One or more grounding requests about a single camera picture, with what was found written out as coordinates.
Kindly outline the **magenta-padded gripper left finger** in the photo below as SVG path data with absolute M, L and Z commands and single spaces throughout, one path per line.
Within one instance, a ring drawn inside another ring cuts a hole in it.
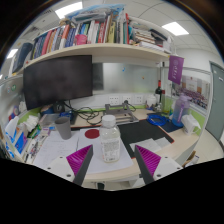
M 86 172 L 93 156 L 93 146 L 86 146 L 67 157 L 59 156 L 46 170 L 78 186 L 83 184 Z

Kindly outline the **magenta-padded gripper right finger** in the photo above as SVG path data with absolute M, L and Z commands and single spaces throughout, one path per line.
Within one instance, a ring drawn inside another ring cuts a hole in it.
M 134 154 L 145 184 L 150 184 L 182 169 L 172 158 L 161 157 L 139 145 L 135 146 Z

